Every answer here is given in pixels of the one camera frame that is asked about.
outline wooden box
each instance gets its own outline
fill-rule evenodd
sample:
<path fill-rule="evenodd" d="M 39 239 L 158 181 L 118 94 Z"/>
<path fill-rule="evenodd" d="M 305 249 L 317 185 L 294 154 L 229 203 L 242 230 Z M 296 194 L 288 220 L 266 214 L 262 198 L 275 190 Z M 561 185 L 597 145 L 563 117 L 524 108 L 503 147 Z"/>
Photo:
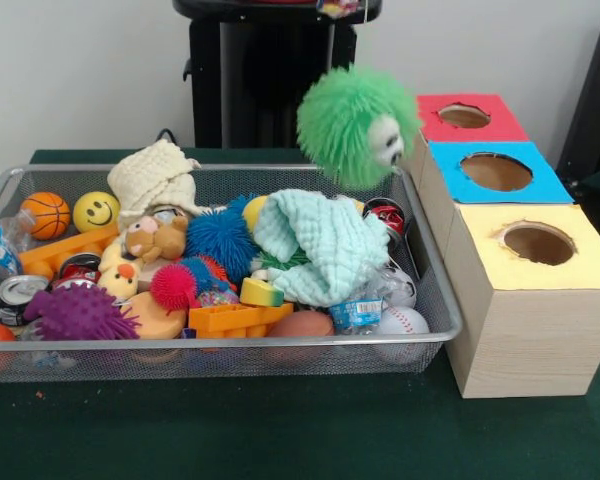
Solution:
<path fill-rule="evenodd" d="M 575 205 L 457 205 L 445 264 L 465 398 L 583 395 L 600 364 L 600 236 Z"/>
<path fill-rule="evenodd" d="M 443 257 L 457 203 L 573 202 L 531 142 L 430 142 L 419 194 Z"/>
<path fill-rule="evenodd" d="M 408 164 L 418 190 L 423 167 L 427 163 L 428 142 L 529 141 L 498 95 L 420 95 L 418 110 L 423 126 Z"/>

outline wire mesh basket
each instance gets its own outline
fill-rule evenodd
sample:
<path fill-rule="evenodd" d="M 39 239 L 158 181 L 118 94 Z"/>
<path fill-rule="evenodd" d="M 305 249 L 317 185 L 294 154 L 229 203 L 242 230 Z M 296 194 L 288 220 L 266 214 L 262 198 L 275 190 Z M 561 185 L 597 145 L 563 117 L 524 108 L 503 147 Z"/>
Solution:
<path fill-rule="evenodd" d="M 0 178 L 0 218 L 22 201 L 53 191 L 69 205 L 84 193 L 109 191 L 110 165 L 35 165 Z M 332 375 L 422 372 L 462 320 L 413 183 L 407 174 L 363 192 L 339 189 L 310 165 L 210 165 L 194 173 L 199 205 L 225 204 L 239 194 L 285 188 L 345 194 L 361 201 L 389 197 L 404 210 L 407 235 L 393 255 L 416 282 L 416 309 L 430 333 L 303 338 L 117 340 L 0 343 L 0 382 L 164 379 L 183 377 Z"/>

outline light green knitted cloth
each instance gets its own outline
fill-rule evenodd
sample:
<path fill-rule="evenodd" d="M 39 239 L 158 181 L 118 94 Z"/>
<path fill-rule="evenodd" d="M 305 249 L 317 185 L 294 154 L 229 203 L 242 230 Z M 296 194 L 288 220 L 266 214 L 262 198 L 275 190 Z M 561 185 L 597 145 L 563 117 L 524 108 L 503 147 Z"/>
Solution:
<path fill-rule="evenodd" d="M 285 300 L 316 307 L 345 301 L 375 268 L 389 261 L 387 227 L 375 215 L 363 219 L 348 198 L 280 190 L 269 195 L 254 231 L 260 247 L 287 262 L 301 247 L 310 263 L 287 271 L 270 268 L 269 282 Z"/>

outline box hole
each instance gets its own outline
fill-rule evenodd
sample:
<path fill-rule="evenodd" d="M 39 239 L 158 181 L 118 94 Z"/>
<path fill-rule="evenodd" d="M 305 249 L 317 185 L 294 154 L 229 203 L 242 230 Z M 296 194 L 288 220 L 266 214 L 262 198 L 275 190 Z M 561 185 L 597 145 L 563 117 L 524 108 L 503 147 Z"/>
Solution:
<path fill-rule="evenodd" d="M 508 155 L 476 153 L 465 158 L 460 165 L 478 185 L 499 192 L 522 190 L 533 180 L 531 170 Z"/>
<path fill-rule="evenodd" d="M 491 117 L 478 107 L 454 103 L 438 111 L 444 123 L 460 128 L 483 128 L 491 123 Z"/>
<path fill-rule="evenodd" d="M 521 258 L 546 265 L 565 263 L 576 251 L 564 232 L 543 223 L 524 222 L 511 227 L 504 243 Z"/>

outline black cable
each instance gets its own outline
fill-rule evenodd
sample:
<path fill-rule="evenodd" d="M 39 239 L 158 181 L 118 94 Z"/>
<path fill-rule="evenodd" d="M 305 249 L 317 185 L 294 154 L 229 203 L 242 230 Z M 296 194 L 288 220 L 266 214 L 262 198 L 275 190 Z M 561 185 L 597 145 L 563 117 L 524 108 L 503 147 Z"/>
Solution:
<path fill-rule="evenodd" d="M 164 136 L 169 137 L 169 141 L 171 143 L 173 143 L 174 145 L 178 145 L 178 141 L 176 140 L 176 136 L 173 134 L 173 132 L 171 130 L 169 130 L 168 128 L 163 128 L 162 130 L 160 130 L 160 133 L 158 134 L 158 136 L 156 137 L 156 142 L 158 140 L 160 140 L 161 138 L 163 138 Z"/>

